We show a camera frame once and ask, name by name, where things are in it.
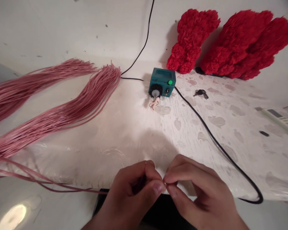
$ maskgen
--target fingernail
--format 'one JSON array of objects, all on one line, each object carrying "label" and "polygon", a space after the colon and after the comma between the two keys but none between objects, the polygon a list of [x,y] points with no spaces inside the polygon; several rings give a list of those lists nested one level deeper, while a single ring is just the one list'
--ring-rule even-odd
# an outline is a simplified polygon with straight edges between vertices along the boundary
[{"label": "fingernail", "polygon": [[155,193],[156,193],[157,195],[160,195],[160,194],[162,193],[163,186],[162,186],[162,184],[156,182],[156,183],[153,185],[153,189],[154,189],[154,191],[155,191]]},{"label": "fingernail", "polygon": [[173,186],[167,186],[166,187],[167,191],[169,192],[169,194],[171,195],[172,198],[177,197],[177,192],[175,190],[175,188],[173,188]]}]

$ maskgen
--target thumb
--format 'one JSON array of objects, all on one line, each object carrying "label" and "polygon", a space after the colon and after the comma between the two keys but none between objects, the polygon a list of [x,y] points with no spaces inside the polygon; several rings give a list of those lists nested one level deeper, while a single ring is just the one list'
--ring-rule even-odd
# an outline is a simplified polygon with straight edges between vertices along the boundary
[{"label": "thumb", "polygon": [[139,199],[139,205],[144,214],[153,206],[158,197],[165,191],[165,185],[162,180],[152,180],[136,195]]},{"label": "thumb", "polygon": [[167,185],[166,189],[169,192],[179,214],[186,219],[186,221],[196,227],[196,224],[199,224],[202,211],[176,185]]}]

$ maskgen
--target pink cord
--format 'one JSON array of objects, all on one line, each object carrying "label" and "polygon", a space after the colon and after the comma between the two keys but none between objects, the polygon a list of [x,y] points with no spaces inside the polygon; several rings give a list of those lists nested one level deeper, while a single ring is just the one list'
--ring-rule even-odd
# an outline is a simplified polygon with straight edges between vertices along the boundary
[{"label": "pink cord", "polygon": [[[94,191],[90,188],[80,189],[62,183],[56,183],[32,169],[8,159],[24,149],[27,145],[50,133],[80,126],[96,117],[102,111],[111,94],[118,86],[121,76],[120,68],[116,68],[113,64],[104,66],[97,70],[97,72],[98,73],[94,77],[92,77],[93,75],[91,76],[89,82],[77,98],[38,115],[0,137],[0,162],[5,161],[11,163],[28,176],[26,177],[1,169],[0,173],[34,181],[50,191],[88,191],[104,194],[103,192]],[[44,181],[36,180],[34,176],[37,176],[48,183],[73,189],[74,191],[50,189],[44,185]]]},{"label": "pink cord", "polygon": [[59,65],[30,72],[22,77],[0,83],[0,121],[21,107],[30,96],[58,81],[95,73],[90,62],[69,59]]}]

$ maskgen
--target hand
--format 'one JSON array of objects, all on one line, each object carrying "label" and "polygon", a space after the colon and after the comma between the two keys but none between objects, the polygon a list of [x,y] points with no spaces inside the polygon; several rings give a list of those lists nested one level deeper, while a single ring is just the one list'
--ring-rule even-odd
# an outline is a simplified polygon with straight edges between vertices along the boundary
[{"label": "hand", "polygon": [[115,176],[100,211],[82,230],[136,229],[165,189],[153,161],[123,168]]},{"label": "hand", "polygon": [[[190,200],[175,183],[190,180],[197,194]],[[247,230],[240,218],[234,198],[218,174],[188,157],[177,155],[167,169],[163,181],[167,184],[180,215],[195,228],[209,230]]]}]

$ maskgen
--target plastic sheet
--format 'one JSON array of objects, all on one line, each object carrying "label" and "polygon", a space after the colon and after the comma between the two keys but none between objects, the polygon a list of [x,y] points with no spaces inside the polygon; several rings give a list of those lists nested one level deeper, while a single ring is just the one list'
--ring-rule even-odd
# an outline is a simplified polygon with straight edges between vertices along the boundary
[{"label": "plastic sheet", "polygon": [[[137,70],[136,77],[144,75],[144,67]],[[273,104],[245,81],[201,77],[193,72],[177,74],[177,78],[177,87],[264,198],[288,201],[288,135],[254,109]],[[0,135],[75,98],[87,81],[88,76],[70,79],[34,95],[0,122]],[[207,91],[208,100],[193,97],[199,89],[196,83]],[[120,168],[142,160],[153,160],[164,176],[169,163],[181,153],[213,168],[235,197],[255,200],[255,190],[222,155],[179,95],[173,92],[170,98],[161,98],[156,111],[151,111],[148,87],[148,81],[122,80],[95,119],[51,134],[12,159],[57,182],[99,189],[109,188]],[[0,168],[21,173],[5,163]],[[195,195],[190,183],[180,186],[189,196]]]}]

